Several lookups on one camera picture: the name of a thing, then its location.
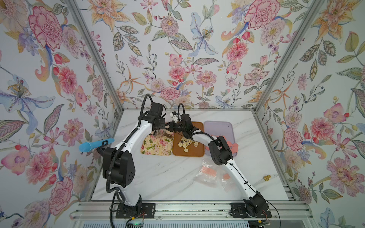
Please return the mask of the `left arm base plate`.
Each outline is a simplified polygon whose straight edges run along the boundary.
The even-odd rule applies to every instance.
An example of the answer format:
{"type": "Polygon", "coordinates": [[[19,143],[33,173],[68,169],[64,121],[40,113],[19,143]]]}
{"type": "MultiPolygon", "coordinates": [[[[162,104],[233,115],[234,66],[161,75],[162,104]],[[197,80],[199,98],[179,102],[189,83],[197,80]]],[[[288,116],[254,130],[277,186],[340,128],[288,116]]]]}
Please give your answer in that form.
{"type": "Polygon", "coordinates": [[[155,217],[156,204],[155,203],[142,203],[136,206],[127,206],[121,204],[116,210],[117,219],[130,219],[132,217],[145,219],[153,219],[155,217]]]}

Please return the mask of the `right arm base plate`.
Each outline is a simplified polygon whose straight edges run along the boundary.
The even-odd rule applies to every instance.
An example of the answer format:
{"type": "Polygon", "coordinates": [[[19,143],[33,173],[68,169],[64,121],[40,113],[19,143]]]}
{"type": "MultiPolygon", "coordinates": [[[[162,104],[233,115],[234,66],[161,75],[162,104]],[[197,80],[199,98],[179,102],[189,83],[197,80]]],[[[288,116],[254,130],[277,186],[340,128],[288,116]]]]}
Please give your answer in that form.
{"type": "Polygon", "coordinates": [[[271,210],[267,203],[260,206],[252,206],[244,202],[230,204],[230,215],[235,219],[270,219],[271,210]]]}

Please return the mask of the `bag of pink cookies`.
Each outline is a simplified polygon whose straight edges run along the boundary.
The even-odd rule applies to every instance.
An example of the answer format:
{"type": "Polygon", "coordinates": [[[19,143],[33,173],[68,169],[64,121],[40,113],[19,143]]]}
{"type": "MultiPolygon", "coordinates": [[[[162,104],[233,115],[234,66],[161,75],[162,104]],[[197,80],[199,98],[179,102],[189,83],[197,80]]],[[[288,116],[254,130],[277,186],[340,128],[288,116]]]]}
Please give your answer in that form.
{"type": "Polygon", "coordinates": [[[236,184],[228,173],[224,173],[221,175],[221,186],[225,192],[229,192],[236,187],[236,184]]]}

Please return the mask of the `bag of brown cookies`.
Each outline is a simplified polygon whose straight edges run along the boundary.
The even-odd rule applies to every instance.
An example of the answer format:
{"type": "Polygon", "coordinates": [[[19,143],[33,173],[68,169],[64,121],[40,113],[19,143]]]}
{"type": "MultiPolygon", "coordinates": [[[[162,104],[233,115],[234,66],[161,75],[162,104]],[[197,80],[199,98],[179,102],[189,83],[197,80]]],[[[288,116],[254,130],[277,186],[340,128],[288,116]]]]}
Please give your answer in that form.
{"type": "Polygon", "coordinates": [[[155,130],[153,133],[153,136],[157,139],[169,139],[169,140],[173,140],[174,138],[174,133],[173,132],[169,132],[167,130],[155,130]]]}

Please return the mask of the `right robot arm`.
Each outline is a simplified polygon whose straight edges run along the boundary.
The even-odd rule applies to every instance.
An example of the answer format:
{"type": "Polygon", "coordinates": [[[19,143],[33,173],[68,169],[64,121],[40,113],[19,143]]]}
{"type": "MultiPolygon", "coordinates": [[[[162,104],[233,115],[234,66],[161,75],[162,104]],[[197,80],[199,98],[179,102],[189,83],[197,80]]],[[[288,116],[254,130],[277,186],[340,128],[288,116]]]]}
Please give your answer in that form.
{"type": "Polygon", "coordinates": [[[223,166],[229,176],[236,182],[244,196],[243,214],[244,217],[257,218],[268,207],[267,201],[243,175],[233,159],[233,153],[223,136],[215,137],[195,127],[189,114],[170,114],[172,121],[166,123],[166,130],[181,133],[186,139],[199,142],[209,147],[212,161],[223,166]]]}

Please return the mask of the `bag of cream cookies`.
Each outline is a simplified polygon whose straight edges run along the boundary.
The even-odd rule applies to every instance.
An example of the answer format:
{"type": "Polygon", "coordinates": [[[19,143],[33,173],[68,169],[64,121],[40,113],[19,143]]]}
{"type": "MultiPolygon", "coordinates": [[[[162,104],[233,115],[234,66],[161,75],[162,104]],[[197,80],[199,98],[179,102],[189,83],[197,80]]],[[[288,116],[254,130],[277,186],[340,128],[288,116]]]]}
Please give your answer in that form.
{"type": "Polygon", "coordinates": [[[212,161],[203,159],[202,166],[194,177],[194,181],[211,188],[216,188],[218,182],[218,168],[219,166],[212,161]]]}

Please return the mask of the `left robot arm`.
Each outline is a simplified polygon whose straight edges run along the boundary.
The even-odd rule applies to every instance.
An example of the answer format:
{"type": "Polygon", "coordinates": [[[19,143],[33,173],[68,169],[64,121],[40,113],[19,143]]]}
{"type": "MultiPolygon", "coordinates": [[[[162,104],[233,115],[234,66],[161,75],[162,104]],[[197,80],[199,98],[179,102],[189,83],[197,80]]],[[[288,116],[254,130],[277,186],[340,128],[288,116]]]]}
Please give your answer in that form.
{"type": "Polygon", "coordinates": [[[106,192],[113,192],[119,197],[122,200],[122,209],[128,213],[140,214],[142,210],[141,195],[136,191],[131,195],[126,193],[126,188],[132,183],[136,174],[133,153],[141,150],[144,139],[150,133],[165,129],[164,110],[162,104],[153,102],[150,110],[140,113],[137,125],[119,146],[106,148],[106,142],[103,142],[98,148],[103,157],[106,192]]]}

